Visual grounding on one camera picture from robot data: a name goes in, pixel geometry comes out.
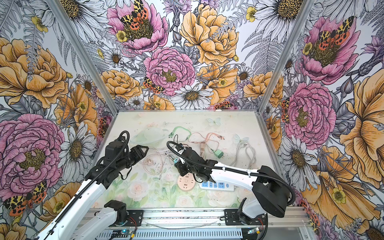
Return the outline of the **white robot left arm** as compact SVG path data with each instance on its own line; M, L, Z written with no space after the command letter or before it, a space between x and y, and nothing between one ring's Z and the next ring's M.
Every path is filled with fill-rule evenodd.
M79 226L81 220L96 200L109 188L120 172L130 169L143 160L149 147L128 147L127 141L109 143L100 164L94 166L86 176L69 203L57 217L37 236L37 240L94 240L107 227L124 225L129 219L126 204L112 200L90 221Z

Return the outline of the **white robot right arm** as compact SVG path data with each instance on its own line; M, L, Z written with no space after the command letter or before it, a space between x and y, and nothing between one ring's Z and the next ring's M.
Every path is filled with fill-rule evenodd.
M228 184L250 191L253 196L244 198L239 207L243 222L265 213L283 218L296 199L293 188L268 166L245 170L205 160L190 147L176 145L169 150L178 157L175 167L181 176L191 173L217 189Z

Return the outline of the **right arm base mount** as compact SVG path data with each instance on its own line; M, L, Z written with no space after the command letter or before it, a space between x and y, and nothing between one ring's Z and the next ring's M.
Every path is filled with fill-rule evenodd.
M220 220L225 221L226 226L261 226L266 225L266 215L259 215L251 219L243 213L239 213L238 209L224 209L224 216Z

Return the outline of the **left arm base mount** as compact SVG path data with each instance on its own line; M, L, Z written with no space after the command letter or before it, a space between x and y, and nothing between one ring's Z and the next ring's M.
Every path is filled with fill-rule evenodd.
M117 220L109 227L140 227L142 225L144 210L127 210L126 214L118 214Z

